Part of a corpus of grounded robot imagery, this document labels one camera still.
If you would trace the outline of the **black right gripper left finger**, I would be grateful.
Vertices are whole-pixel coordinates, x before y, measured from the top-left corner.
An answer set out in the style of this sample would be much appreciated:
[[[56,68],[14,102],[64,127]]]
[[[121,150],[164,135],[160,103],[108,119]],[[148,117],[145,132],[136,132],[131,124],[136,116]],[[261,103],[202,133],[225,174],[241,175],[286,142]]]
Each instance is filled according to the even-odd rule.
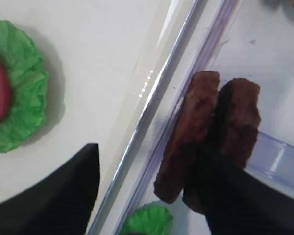
[[[51,175],[0,203],[0,235],[83,235],[99,188],[98,145],[85,145]]]

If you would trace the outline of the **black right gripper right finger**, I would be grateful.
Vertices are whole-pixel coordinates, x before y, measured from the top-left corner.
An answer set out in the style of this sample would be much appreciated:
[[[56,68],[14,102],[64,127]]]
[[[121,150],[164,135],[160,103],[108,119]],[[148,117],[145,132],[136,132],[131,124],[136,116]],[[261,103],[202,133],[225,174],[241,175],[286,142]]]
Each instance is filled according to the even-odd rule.
[[[198,197],[213,235],[294,235],[294,199],[199,144]]]

